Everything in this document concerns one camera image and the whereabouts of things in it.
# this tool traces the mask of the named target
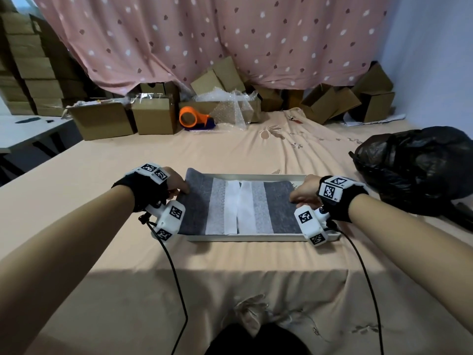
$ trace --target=white paper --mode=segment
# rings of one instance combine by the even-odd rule
[[[394,114],[392,116],[388,116],[387,119],[385,120],[380,120],[380,121],[374,121],[374,122],[358,122],[354,120],[348,113],[345,113],[343,116],[343,121],[341,122],[342,125],[351,127],[351,126],[360,126],[362,124],[375,124],[375,123],[386,123],[386,122],[391,122],[391,121],[398,121],[398,120],[403,120],[406,118],[406,114]]]

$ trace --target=tray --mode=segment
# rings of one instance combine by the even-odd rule
[[[300,186],[305,179],[305,175],[290,175],[290,174],[209,174],[206,176],[223,179],[226,181],[262,181],[262,182],[281,182],[289,181],[294,188]],[[302,234],[205,234],[205,235],[184,235],[184,237],[191,242],[199,241],[307,241]]]

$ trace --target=pink curtain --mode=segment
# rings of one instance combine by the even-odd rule
[[[100,87],[190,85],[220,58],[260,85],[352,85],[376,55],[391,0],[35,0]]]

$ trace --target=hand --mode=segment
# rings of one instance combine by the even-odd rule
[[[169,190],[168,199],[172,199],[177,196],[179,194],[179,191],[189,194],[189,192],[191,191],[189,185],[179,173],[177,173],[171,167],[163,167],[163,169],[169,174],[169,178],[167,180]]]
[[[292,203],[297,203],[297,208],[304,204],[310,205],[312,209],[317,209],[322,206],[317,192],[319,190],[321,177],[314,174],[309,174],[304,179],[304,183],[301,184],[297,189],[293,190],[289,195],[289,200]]]

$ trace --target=bed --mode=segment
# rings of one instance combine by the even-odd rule
[[[245,132],[120,137],[80,142],[0,188],[0,256],[108,190],[147,161],[203,173],[328,174],[358,177],[348,152],[405,121],[342,128],[299,109],[267,114]],[[470,234],[423,218],[470,241]],[[350,233],[380,308],[387,354],[466,354],[473,337],[356,228]],[[257,331],[266,321],[296,334],[313,354],[378,354],[375,310],[346,239],[304,242],[168,242],[189,312],[177,354],[203,354],[225,325]],[[91,272],[62,304],[28,354],[169,354],[184,322],[168,260],[133,214]]]

